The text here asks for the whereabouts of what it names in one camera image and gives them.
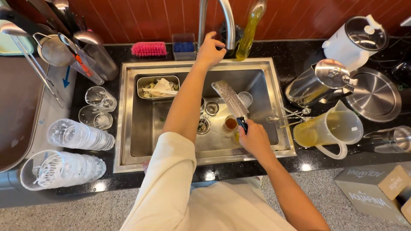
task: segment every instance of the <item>sink drain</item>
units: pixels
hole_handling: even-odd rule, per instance
[[[210,121],[208,119],[204,120],[204,116],[201,116],[199,119],[199,125],[197,127],[197,134],[204,135],[210,130]]]

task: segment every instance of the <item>white electric kettle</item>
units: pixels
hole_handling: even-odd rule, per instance
[[[323,43],[323,48],[327,58],[340,61],[351,72],[363,66],[387,43],[385,30],[369,14],[350,18]]]

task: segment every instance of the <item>terrazzo floor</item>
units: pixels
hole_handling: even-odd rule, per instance
[[[342,169],[293,173],[292,176],[325,217],[331,230],[411,231],[359,213],[334,183]],[[261,185],[269,204],[281,209],[267,176]],[[118,230],[131,210],[138,189],[103,192],[74,202],[0,210],[0,231]]]

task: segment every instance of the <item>plastic measuring pitcher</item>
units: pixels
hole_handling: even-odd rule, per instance
[[[316,146],[322,153],[334,159],[345,158],[348,152],[347,144],[357,143],[363,132],[360,118],[341,100],[326,113],[298,124],[293,130],[294,139],[300,146]],[[336,155],[323,147],[329,144],[338,144],[339,154]]]

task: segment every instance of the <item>person's hand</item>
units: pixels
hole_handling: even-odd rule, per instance
[[[245,121],[248,125],[247,135],[241,126],[238,126],[240,133],[240,144],[262,164],[268,159],[276,158],[270,147],[268,135],[261,124],[256,124],[252,120]]]
[[[218,40],[213,39],[217,33],[212,31],[205,35],[203,44],[197,54],[196,63],[204,65],[207,69],[219,63],[226,54],[227,50],[224,48],[226,45]]]

